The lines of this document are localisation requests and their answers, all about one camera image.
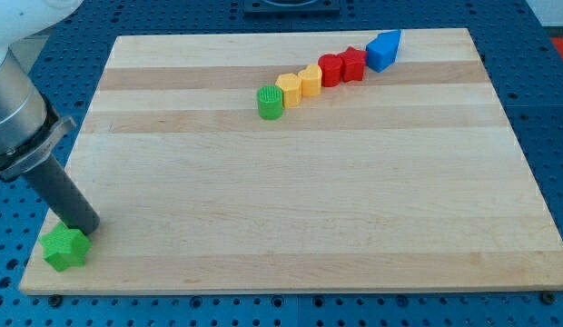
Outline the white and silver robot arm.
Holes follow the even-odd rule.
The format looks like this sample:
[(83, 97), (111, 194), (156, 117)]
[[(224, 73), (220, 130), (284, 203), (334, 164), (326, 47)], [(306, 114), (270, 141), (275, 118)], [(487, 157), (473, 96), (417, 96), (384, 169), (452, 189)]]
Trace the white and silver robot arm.
[(52, 154), (74, 119), (61, 117), (10, 46), (59, 23), (82, 0), (0, 0), (0, 180), (23, 177), (65, 226), (85, 235), (100, 218)]

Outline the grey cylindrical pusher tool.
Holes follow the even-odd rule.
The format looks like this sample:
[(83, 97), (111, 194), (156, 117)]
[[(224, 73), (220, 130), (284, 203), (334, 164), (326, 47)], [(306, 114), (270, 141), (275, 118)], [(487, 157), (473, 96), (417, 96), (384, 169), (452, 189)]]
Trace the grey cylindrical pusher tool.
[(93, 206), (52, 154), (23, 177), (68, 228), (89, 235), (99, 227)]

